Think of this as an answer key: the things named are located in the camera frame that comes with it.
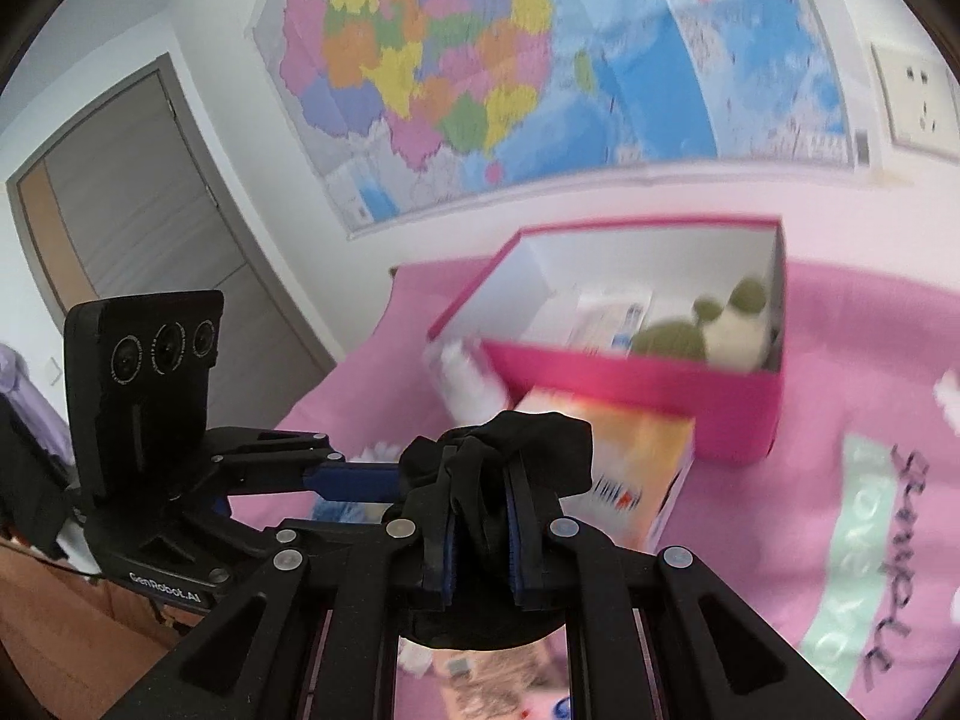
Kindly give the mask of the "black cloth scrunchie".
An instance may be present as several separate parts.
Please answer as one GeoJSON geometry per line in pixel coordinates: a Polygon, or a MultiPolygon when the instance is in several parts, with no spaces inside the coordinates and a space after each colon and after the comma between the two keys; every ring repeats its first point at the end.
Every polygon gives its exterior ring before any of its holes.
{"type": "Polygon", "coordinates": [[[430,649],[500,650],[563,624],[562,571],[545,548],[560,500],[592,486],[592,427],[550,411],[415,439],[384,520],[415,523],[420,590],[400,633],[430,649]]]}

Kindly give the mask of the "clear cotton swab bag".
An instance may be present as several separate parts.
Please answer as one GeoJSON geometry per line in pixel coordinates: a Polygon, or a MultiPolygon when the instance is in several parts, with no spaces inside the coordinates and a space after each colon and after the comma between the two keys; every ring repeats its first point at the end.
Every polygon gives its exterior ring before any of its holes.
{"type": "Polygon", "coordinates": [[[579,294],[566,346],[591,355],[628,355],[651,302],[649,289],[579,294]]]}

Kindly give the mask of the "orange white tissue box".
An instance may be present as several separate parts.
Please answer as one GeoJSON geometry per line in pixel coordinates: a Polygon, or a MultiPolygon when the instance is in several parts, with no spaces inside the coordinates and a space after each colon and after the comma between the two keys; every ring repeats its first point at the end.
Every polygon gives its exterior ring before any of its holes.
{"type": "Polygon", "coordinates": [[[592,488],[563,497],[562,509],[613,543],[655,553],[693,463],[695,420],[534,388],[523,413],[562,413],[592,427],[592,488]]]}

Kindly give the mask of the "white barcode packet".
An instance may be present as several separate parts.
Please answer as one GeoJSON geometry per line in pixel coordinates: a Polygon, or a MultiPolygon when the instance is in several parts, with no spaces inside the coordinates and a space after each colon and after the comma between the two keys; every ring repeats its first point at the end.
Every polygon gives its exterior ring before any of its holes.
{"type": "Polygon", "coordinates": [[[449,718],[569,718],[566,667],[544,642],[506,650],[435,650],[449,718]]]}

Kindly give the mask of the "green white plush toy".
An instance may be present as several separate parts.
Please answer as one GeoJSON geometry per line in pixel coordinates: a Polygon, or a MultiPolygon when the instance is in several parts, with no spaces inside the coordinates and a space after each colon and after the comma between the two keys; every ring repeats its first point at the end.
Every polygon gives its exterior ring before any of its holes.
{"type": "Polygon", "coordinates": [[[723,371],[750,374],[768,358],[771,328],[768,291],[758,278],[743,278],[726,304],[701,296],[691,319],[670,319],[641,328],[630,341],[635,356],[703,362],[723,371]]]}

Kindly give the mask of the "white plastic bottle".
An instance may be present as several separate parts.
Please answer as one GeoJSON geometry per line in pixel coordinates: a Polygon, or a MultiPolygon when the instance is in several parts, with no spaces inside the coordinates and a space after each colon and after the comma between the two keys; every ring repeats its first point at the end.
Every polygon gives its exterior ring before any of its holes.
{"type": "Polygon", "coordinates": [[[485,424],[511,406],[508,389],[471,338],[428,344],[425,362],[455,426],[485,424]]]}

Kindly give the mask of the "grey wooden door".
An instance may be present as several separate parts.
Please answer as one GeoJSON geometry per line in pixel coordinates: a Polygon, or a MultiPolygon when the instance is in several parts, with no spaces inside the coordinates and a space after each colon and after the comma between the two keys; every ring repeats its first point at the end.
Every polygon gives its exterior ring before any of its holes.
{"type": "Polygon", "coordinates": [[[334,369],[242,219],[167,55],[73,114],[7,187],[56,322],[94,298],[223,293],[213,426],[275,426],[334,369]]]}

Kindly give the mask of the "pink cardboard box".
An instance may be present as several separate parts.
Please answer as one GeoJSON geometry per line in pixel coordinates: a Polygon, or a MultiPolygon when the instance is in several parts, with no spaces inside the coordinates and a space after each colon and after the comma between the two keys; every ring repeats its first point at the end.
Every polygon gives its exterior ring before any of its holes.
{"type": "Polygon", "coordinates": [[[433,341],[482,345],[515,397],[562,390],[688,416],[701,460],[765,458],[781,415],[786,335],[786,247],[776,218],[685,216],[526,227],[478,271],[428,330],[433,341]],[[566,346],[558,316],[584,293],[649,299],[647,323],[674,320],[700,298],[726,298],[743,278],[765,286],[770,340],[755,371],[706,361],[599,355],[566,346]]]}

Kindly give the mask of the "colourful wall map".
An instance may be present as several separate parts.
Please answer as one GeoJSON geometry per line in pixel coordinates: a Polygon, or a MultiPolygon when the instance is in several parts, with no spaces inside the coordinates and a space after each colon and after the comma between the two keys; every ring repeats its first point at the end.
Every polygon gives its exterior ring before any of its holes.
{"type": "Polygon", "coordinates": [[[352,232],[576,172],[856,162],[815,0],[259,0],[249,34],[352,232]]]}

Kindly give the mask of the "white wall socket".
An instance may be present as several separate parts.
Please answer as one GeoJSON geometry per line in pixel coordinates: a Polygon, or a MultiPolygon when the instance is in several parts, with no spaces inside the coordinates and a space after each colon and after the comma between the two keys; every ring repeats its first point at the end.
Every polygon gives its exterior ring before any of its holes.
{"type": "Polygon", "coordinates": [[[884,91],[892,143],[958,160],[958,103],[949,69],[939,60],[872,46],[884,91]]]}

